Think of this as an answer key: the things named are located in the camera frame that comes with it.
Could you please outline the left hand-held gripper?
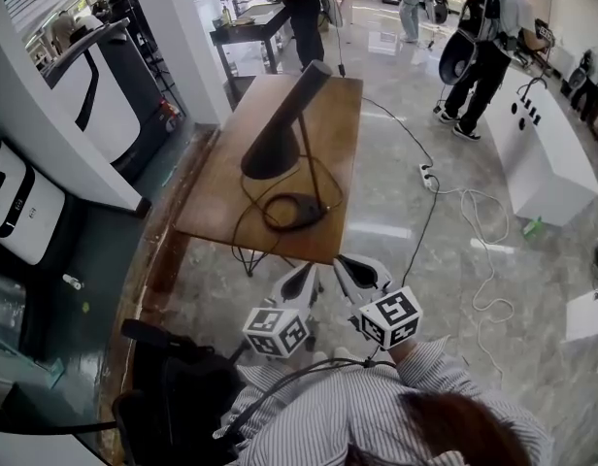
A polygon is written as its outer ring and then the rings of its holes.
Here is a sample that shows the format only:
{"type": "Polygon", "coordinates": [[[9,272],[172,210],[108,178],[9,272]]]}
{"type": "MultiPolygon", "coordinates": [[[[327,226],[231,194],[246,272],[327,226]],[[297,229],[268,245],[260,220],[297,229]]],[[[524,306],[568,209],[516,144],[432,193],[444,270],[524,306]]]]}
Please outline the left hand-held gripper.
{"type": "Polygon", "coordinates": [[[312,307],[318,293],[314,263],[297,266],[281,277],[272,293],[250,311],[243,326],[251,348],[268,357],[290,357],[302,345],[312,350],[316,342],[312,307]]]}

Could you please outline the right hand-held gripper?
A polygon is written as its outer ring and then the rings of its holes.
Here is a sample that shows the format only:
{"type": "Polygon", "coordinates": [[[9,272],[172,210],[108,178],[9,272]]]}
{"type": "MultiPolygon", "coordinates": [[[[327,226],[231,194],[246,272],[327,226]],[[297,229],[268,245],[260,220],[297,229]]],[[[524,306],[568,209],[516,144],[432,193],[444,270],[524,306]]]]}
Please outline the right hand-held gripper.
{"type": "MultiPolygon", "coordinates": [[[[338,255],[333,260],[337,281],[351,304],[363,304],[362,289],[385,290],[392,276],[377,259],[361,255],[338,255]]],[[[408,286],[361,307],[356,329],[381,349],[390,350],[413,337],[421,325],[422,308],[408,286]]]]}

